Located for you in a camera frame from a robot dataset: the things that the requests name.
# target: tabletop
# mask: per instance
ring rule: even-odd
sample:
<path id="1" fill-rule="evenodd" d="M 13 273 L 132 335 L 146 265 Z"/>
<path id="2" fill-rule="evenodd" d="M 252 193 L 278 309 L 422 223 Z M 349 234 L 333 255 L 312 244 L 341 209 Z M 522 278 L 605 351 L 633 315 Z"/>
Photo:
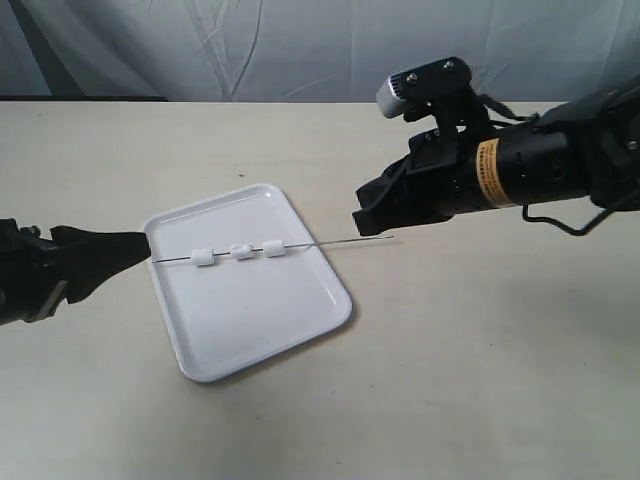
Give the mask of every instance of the tabletop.
<path id="1" fill-rule="evenodd" d="M 355 190 L 430 126 L 369 104 L 3 103 L 0 217 L 136 230 L 264 182 L 316 238 L 355 236 Z M 596 209 L 535 211 L 580 225 Z M 0 474 L 635 478 L 639 220 L 578 239 L 505 209 L 327 248 L 348 326 L 208 385 L 178 370 L 137 266 L 0 329 Z"/>

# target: white backdrop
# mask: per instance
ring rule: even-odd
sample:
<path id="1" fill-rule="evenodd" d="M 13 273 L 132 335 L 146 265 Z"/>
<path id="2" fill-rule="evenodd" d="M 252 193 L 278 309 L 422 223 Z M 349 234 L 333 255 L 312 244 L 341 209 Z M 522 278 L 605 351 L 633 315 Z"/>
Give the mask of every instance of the white backdrop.
<path id="1" fill-rule="evenodd" d="M 368 101 L 390 73 L 449 55 L 503 100 L 640 73 L 637 0 L 23 1 L 90 95 Z"/>

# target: black cable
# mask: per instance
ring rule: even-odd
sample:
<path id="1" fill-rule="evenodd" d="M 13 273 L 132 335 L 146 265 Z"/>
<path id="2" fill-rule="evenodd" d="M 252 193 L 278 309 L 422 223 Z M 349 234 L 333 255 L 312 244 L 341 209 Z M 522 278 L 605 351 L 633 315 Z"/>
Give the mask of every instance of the black cable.
<path id="1" fill-rule="evenodd" d="M 531 217 L 529 215 L 529 205 L 524 205 L 522 207 L 522 219 L 525 222 L 529 223 L 548 223 L 549 225 L 559 228 L 569 235 L 572 235 L 574 237 L 583 237 L 586 234 L 590 233 L 594 228 L 604 222 L 611 215 L 613 215 L 616 211 L 618 211 L 619 208 L 622 208 L 627 203 L 636 200 L 638 197 L 640 197 L 640 189 L 636 186 L 636 188 L 629 195 L 622 197 L 617 202 L 614 202 L 613 205 L 611 205 L 609 208 L 602 210 L 589 222 L 587 222 L 584 227 L 580 229 L 570 227 L 566 223 L 562 223 L 560 220 L 551 217 Z"/>

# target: orange warning label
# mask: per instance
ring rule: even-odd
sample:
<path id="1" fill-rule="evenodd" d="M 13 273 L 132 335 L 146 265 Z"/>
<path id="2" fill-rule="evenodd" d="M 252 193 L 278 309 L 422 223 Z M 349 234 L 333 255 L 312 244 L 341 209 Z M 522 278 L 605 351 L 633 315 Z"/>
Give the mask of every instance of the orange warning label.
<path id="1" fill-rule="evenodd" d="M 513 202 L 502 188 L 498 175 L 498 140 L 493 138 L 478 145 L 476 174 L 482 193 L 494 207 L 510 207 Z"/>

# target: white table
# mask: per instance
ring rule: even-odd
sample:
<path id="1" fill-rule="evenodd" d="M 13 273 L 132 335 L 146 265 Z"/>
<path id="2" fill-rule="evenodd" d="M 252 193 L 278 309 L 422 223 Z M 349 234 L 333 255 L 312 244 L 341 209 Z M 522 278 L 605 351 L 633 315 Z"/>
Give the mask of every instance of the white table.
<path id="1" fill-rule="evenodd" d="M 353 236 L 355 189 L 427 127 L 373 105 L 3 103 L 0 217 L 135 230 L 270 182 L 318 239 Z M 179 373 L 145 266 L 2 327 L 0 477 L 637 478 L 640 215 L 583 239 L 519 215 L 326 249 L 350 328 L 218 385 Z"/>

